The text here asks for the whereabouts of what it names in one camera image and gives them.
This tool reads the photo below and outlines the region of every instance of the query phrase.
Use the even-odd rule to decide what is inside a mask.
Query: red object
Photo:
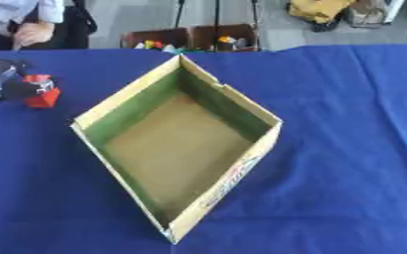
[[[25,82],[39,82],[49,78],[51,78],[50,75],[27,75],[23,80]],[[51,108],[56,104],[60,93],[60,90],[55,87],[43,94],[27,98],[24,102],[34,108]]]
[[[163,46],[163,44],[161,42],[155,42],[154,47],[157,48],[157,49],[162,49],[164,46]]]

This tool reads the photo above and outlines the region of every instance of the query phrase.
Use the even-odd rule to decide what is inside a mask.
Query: gray floor
[[[98,22],[91,47],[116,48],[122,33],[173,27],[178,0],[86,0]],[[221,0],[221,24],[252,23],[251,0]],[[313,33],[310,26],[284,11],[287,0],[259,0],[262,48],[279,51],[302,45],[406,44],[407,6],[391,26],[354,29],[342,23],[329,33]],[[213,0],[187,0],[181,26],[210,25]]]

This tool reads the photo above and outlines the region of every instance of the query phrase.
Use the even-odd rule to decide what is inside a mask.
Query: box bottom
[[[178,92],[103,149],[137,184],[155,216],[167,224],[251,145],[219,117]]]

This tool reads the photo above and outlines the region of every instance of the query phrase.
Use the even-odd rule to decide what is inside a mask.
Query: blue tablecloth
[[[407,254],[407,46],[190,54],[285,125],[177,246],[68,128],[170,57],[0,53],[32,61],[63,90],[52,110],[0,103],[0,253]]]

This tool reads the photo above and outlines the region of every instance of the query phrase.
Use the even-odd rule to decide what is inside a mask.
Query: tripod
[[[176,25],[175,28],[179,27],[179,24],[181,23],[181,18],[182,18],[182,12],[184,10],[184,5],[186,0],[178,0],[179,1],[179,11],[178,15],[176,17]],[[254,21],[254,31],[256,34],[256,46],[260,50],[260,40],[259,40],[259,24],[258,24],[258,17],[257,17],[257,5],[258,5],[258,0],[251,0],[251,7],[253,9],[253,21]],[[215,8],[214,8],[214,33],[213,33],[213,45],[214,45],[214,50],[216,51],[217,48],[217,41],[219,38],[219,26],[220,26],[220,0],[215,0]]]

